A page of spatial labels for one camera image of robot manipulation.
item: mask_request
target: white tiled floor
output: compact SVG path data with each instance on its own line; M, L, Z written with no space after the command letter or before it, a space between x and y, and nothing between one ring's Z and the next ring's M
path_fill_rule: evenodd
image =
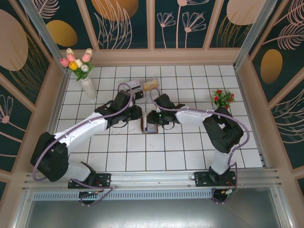
M171 101L189 107L210 110L210 94L216 89L228 89L235 94L231 106L234 117L250 130L249 142L235 152L231 162L239 168L263 167L238 82L232 66L122 66L95 67L90 77L98 89L97 99L89 100L80 82L71 76L57 132L87 118L96 107L112 100L121 82L134 78L157 77L162 93ZM151 100L136 101L143 111L155 109ZM144 135L140 120L123 128L110 128L84 141L71 151L70 159L87 162L96 171L162 171L207 169L213 160L214 147L202 127L176 124L159 127L158 134Z

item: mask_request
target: potted plant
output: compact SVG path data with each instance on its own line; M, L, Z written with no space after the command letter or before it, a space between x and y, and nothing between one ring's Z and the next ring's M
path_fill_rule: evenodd
M211 96L211 102L214 102L217 107L225 107L229 109L230 104L233 103L234 94L231 93L229 90L220 90L213 92L214 95Z
M90 64L92 54L92 49L88 48L85 50L85 54L80 60L79 58L76 59L73 50L68 48L66 50L66 58L61 58L60 64L63 67L69 68L77 76L77 81L80 80L86 95L91 100L94 100L97 97L97 92L88 76L90 71L94 68L94 65Z

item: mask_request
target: white tulip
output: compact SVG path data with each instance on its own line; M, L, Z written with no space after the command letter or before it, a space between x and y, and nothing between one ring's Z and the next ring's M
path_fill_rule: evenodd
M74 51L73 51L71 48L68 48L68 49L66 50L66 53L67 53L67 54L72 54L72 55L74 56Z
M88 48L87 50L85 50L86 53L90 54L90 56L92 57L93 55L93 50Z
M80 69L83 71L83 72L88 72L88 70L89 70L89 67L87 66L87 65L82 65L81 67L80 67Z
M81 61L79 58L78 58L78 59L75 59L75 60L74 60L74 63L77 64L77 67L78 67L78 68L80 68L80 67L83 65L82 61Z

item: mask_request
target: metal vent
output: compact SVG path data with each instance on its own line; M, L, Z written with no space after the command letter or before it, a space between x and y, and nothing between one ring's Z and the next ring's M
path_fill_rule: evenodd
M104 200L169 200L169 199L201 199L211 198L211 189L202 190L149 190L149 191L112 191ZM99 199L97 196L85 197L84 200ZM36 192L34 201L79 200L79 192Z

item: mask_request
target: floral wall panel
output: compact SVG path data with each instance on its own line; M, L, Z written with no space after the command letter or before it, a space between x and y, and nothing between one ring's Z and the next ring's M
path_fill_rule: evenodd
M304 67L304 2L291 0L252 63L268 101Z
M304 165L304 80L272 110L292 167Z
M148 48L146 0L85 0L100 49Z
M36 103L49 61L10 5L0 1L0 73Z
M240 48L265 0L224 0L210 48Z
M214 3L155 0L155 48L202 48Z
M0 170L11 172L31 114L0 85Z

